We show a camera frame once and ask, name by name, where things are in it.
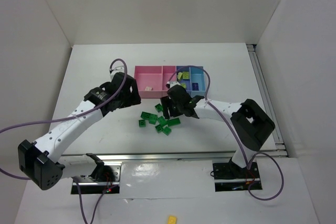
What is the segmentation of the lime lego brick front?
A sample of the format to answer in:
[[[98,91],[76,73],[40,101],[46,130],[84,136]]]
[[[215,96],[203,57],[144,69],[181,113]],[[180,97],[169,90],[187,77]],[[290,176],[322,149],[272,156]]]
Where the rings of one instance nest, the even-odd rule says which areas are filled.
[[[190,73],[188,71],[182,72],[182,79],[183,80],[189,80],[190,79]]]

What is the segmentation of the purple lego brick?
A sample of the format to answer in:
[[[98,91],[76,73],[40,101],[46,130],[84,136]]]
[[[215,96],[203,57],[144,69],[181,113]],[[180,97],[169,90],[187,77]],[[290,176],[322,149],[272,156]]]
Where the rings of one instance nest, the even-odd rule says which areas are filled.
[[[192,90],[193,90],[193,91],[198,91],[198,90],[199,90],[199,85],[198,85],[197,82],[193,82],[193,83],[192,83]]]

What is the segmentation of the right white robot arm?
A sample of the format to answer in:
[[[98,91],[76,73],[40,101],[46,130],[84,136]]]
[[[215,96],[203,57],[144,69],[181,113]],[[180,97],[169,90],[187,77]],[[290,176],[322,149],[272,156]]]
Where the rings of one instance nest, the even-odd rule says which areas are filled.
[[[195,119],[222,121],[233,134],[238,150],[231,158],[239,168],[252,166],[253,159],[275,129],[273,120],[252,99],[231,103],[192,97],[176,81],[166,84],[167,96],[161,98],[165,119],[184,115]]]

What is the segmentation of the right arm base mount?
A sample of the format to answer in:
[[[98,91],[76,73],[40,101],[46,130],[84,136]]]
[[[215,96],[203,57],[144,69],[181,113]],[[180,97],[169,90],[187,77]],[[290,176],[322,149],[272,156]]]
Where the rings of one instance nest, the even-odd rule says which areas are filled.
[[[215,191],[262,190],[259,168],[253,162],[251,169],[241,168],[230,159],[227,162],[213,163],[210,176],[214,179]]]

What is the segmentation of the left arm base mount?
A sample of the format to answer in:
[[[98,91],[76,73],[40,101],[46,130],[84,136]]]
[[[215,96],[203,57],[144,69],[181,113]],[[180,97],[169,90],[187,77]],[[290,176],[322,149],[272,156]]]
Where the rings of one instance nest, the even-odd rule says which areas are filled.
[[[93,161],[94,169],[88,175],[76,177],[80,190],[77,188],[75,181],[73,181],[71,194],[78,195],[81,192],[83,195],[97,195],[104,191],[107,194],[119,194],[121,164],[113,163],[108,165],[92,153],[87,153],[86,156]]]

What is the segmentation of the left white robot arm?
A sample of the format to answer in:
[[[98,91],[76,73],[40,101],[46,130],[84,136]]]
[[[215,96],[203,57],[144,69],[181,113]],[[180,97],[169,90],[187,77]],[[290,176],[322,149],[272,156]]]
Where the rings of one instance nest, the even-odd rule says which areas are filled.
[[[32,143],[24,140],[18,146],[20,170],[41,190],[55,186],[62,178],[88,176],[93,180],[112,181],[114,172],[93,153],[62,159],[64,151],[89,127],[109,112],[141,103],[136,80],[116,72],[111,81],[93,88],[75,112],[93,112],[84,116],[70,116],[49,133]]]

